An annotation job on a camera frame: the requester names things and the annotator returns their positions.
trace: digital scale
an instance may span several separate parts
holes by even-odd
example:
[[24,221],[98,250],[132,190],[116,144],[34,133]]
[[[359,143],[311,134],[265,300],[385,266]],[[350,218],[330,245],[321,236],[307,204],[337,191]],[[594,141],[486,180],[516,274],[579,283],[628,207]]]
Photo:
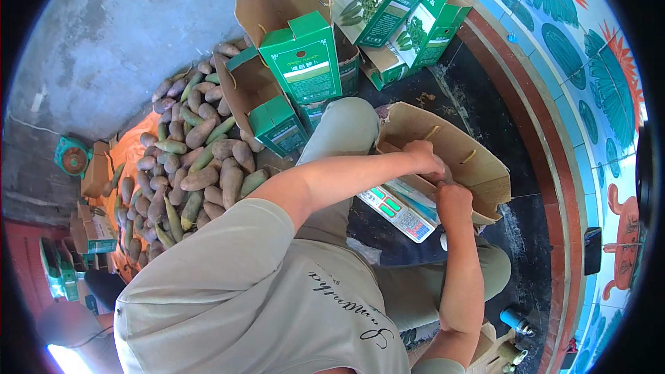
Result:
[[358,197],[365,204],[368,204],[372,209],[383,216],[383,218],[390,221],[392,225],[397,227],[397,229],[403,232],[411,240],[417,243],[422,243],[434,232],[434,229],[436,229],[439,224],[437,222],[438,217],[436,216],[436,205],[434,205],[435,221],[427,217],[427,215],[431,216],[431,212],[429,211],[431,206],[419,204],[413,199],[410,199],[407,203],[403,198],[391,192],[388,185],[395,186],[397,184],[400,188],[403,188],[404,185],[406,185],[402,181],[393,181],[395,181],[395,179],[385,185],[379,185],[378,187],[366,190],[365,192],[358,194]]

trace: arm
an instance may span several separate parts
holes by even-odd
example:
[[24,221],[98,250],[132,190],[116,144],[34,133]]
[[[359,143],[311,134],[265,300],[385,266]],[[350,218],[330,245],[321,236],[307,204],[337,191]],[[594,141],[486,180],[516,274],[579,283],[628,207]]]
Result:
[[470,191],[438,185],[437,212],[445,228],[448,261],[439,308],[441,330],[419,362],[448,358],[467,368],[478,345],[485,312],[484,282],[471,222]]
[[287,169],[267,180],[247,198],[279,205],[297,231],[312,212],[413,173],[443,173],[432,144],[413,141],[401,153],[374,156],[336,156]]

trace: yellow string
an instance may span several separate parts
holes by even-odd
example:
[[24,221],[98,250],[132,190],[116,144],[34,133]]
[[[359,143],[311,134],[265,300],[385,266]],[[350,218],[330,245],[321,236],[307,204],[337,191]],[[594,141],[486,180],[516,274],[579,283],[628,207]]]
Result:
[[231,79],[233,79],[233,89],[236,89],[236,87],[237,87],[236,79],[234,78],[233,74],[230,71],[227,70],[227,72],[231,76]]
[[460,162],[460,164],[465,164],[466,162],[469,162],[471,160],[471,158],[474,157],[475,155],[476,155],[476,150],[474,149],[471,152],[471,154],[469,154],[469,156],[466,157],[466,159],[464,159],[462,162]]
[[438,129],[439,129],[439,126],[434,126],[434,127],[429,131],[429,133],[427,134],[427,136],[425,136],[425,139],[423,139],[423,140],[429,140],[430,137],[434,136],[434,134],[436,133],[436,131],[437,131]]

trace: gray t-shirt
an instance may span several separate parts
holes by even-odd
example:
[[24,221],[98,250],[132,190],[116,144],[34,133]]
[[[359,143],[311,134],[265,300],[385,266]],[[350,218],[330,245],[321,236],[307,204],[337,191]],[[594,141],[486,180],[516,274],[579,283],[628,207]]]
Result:
[[[116,303],[125,372],[409,373],[373,272],[294,234],[283,209],[249,199],[151,262]],[[437,359],[411,372],[463,368]]]

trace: knee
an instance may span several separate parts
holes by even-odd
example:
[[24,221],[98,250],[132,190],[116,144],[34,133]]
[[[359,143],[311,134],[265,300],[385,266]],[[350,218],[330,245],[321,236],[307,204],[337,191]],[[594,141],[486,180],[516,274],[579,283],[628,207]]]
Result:
[[372,105],[360,97],[344,97],[334,101],[326,108],[326,114],[328,112],[365,124],[376,124],[378,129],[378,115]]
[[498,295],[508,284],[511,263],[508,255],[499,246],[487,244],[479,248],[478,256],[485,281],[485,301]]

